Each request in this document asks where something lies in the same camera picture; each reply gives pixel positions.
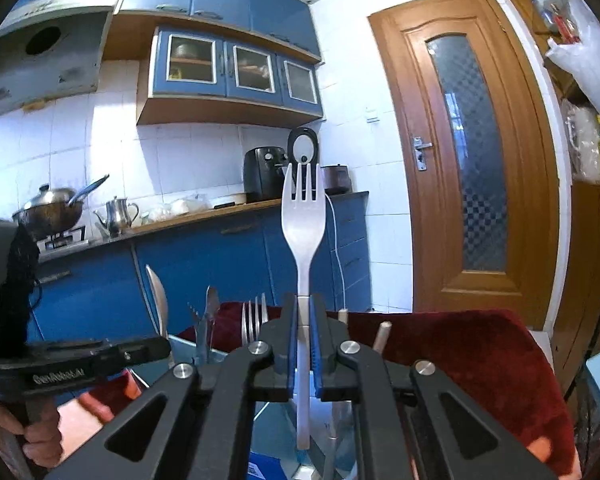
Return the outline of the person left hand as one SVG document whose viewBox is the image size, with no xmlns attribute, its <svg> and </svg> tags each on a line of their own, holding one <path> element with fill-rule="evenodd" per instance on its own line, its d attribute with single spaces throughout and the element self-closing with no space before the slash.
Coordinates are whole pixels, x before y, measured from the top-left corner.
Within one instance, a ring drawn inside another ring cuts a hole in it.
<svg viewBox="0 0 600 480">
<path fill-rule="evenodd" d="M 5 434 L 23 436 L 26 443 L 21 445 L 23 455 L 38 466 L 54 468 L 62 455 L 59 413 L 54 398 L 46 398 L 42 403 L 41 418 L 25 427 L 15 416 L 0 404 L 0 453 L 9 456 L 5 445 Z"/>
</svg>

